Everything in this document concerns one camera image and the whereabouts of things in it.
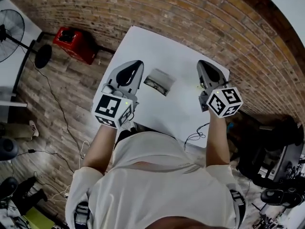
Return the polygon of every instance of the red toolbox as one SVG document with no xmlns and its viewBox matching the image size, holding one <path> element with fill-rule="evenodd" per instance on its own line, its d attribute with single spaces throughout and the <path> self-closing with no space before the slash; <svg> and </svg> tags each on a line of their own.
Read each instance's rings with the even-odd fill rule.
<svg viewBox="0 0 305 229">
<path fill-rule="evenodd" d="M 68 55 L 87 64 L 92 64 L 98 46 L 88 32 L 61 27 L 57 32 L 54 44 L 59 45 Z"/>
</svg>

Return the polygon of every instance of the white table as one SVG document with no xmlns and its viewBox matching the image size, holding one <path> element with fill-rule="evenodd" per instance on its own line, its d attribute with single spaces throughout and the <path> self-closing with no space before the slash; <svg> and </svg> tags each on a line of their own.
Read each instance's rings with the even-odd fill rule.
<svg viewBox="0 0 305 229">
<path fill-rule="evenodd" d="M 229 71 L 206 56 L 154 32 L 132 26 L 126 33 L 113 56 L 97 92 L 101 92 L 111 71 L 121 64 L 141 60 L 144 73 L 136 96 L 140 103 L 134 112 L 134 122 L 156 131 L 171 135 L 183 142 L 196 129 L 210 122 L 210 115 L 202 113 L 198 96 L 199 85 L 197 62 L 206 60 L 217 66 L 228 79 Z M 157 68 L 171 75 L 175 82 L 167 96 L 145 85 L 143 81 L 152 69 Z M 98 94 L 94 102 L 99 101 Z M 208 125 L 201 131 L 206 135 Z M 189 141 L 190 144 L 206 147 L 207 138 Z"/>
</svg>

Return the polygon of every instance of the white cube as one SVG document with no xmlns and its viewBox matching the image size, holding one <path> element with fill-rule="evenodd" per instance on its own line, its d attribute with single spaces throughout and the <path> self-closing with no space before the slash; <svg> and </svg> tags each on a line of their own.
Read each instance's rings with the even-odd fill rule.
<svg viewBox="0 0 305 229">
<path fill-rule="evenodd" d="M 234 115 L 243 105 L 243 101 L 236 87 L 228 87 L 213 90 L 207 105 L 219 118 L 222 118 Z"/>
<path fill-rule="evenodd" d="M 99 101 L 93 102 L 91 113 L 107 126 L 119 128 L 133 112 L 133 102 L 113 94 L 101 92 Z"/>
</svg>

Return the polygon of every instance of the forearm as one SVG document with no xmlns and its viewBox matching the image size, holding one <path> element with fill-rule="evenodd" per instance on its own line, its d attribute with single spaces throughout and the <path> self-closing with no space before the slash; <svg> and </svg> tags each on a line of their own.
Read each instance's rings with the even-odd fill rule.
<svg viewBox="0 0 305 229">
<path fill-rule="evenodd" d="M 83 167 L 91 167 L 105 173 L 113 151 L 116 129 L 101 125 L 83 162 Z"/>
<path fill-rule="evenodd" d="M 210 111 L 210 125 L 206 147 L 206 166 L 227 165 L 230 163 L 230 152 L 224 118 L 218 118 Z"/>
</svg>

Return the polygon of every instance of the white shirt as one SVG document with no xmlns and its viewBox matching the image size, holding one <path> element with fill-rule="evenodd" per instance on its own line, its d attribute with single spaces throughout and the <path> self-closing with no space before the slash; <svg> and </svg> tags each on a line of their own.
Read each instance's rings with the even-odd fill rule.
<svg viewBox="0 0 305 229">
<path fill-rule="evenodd" d="M 66 221 L 75 228 L 75 208 L 89 200 L 93 229 L 144 229 L 169 216 L 235 228 L 229 184 L 241 193 L 229 165 L 201 168 L 175 139 L 139 133 L 117 144 L 113 168 L 105 176 L 89 167 L 75 172 Z"/>
</svg>

